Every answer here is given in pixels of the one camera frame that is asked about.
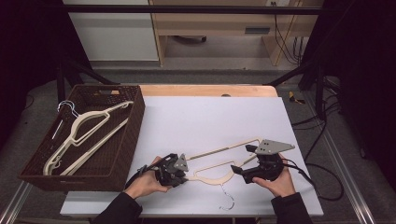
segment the person's left hand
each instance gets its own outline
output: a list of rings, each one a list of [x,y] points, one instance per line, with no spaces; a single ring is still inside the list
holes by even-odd
[[[151,163],[160,160],[160,157],[156,157]],[[154,171],[146,171],[139,176],[124,192],[131,196],[133,199],[150,195],[153,192],[167,192],[172,186],[162,186],[160,182],[155,178]]]

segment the white cabinet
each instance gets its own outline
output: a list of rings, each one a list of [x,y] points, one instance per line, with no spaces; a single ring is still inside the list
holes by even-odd
[[[65,4],[147,5],[144,0],[64,0]],[[158,61],[148,13],[69,13],[90,61]]]

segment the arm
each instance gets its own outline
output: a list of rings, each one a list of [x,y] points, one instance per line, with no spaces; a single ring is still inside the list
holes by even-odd
[[[135,201],[153,192],[166,192],[171,186],[162,186],[155,178],[154,171],[147,171],[138,177],[131,186],[120,193],[92,224],[131,224],[136,223],[142,207]]]
[[[312,223],[300,193],[296,193],[288,167],[285,166],[280,176],[272,182],[258,177],[253,177],[252,180],[274,194],[275,198],[271,200],[271,203],[274,207],[278,224]]]

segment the hand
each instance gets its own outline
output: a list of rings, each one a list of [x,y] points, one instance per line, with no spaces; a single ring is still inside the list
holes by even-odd
[[[151,163],[160,160],[160,157],[156,157]],[[162,186],[160,182],[155,178],[154,171],[146,171],[139,176],[124,192],[131,196],[133,199],[150,195],[153,192],[167,192],[172,186]]]
[[[291,194],[294,194],[296,190],[294,189],[293,181],[291,180],[291,174],[289,172],[288,167],[284,167],[282,173],[280,173],[279,177],[274,181],[267,181],[259,177],[253,177],[253,182],[269,189],[275,197],[286,197]]]

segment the black sleeve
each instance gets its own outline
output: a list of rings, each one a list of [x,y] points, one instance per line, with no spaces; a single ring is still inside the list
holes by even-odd
[[[295,193],[284,198],[276,197],[271,200],[271,203],[277,217],[277,224],[312,223],[300,193]]]
[[[108,205],[92,224],[133,224],[142,213],[142,207],[122,192]]]

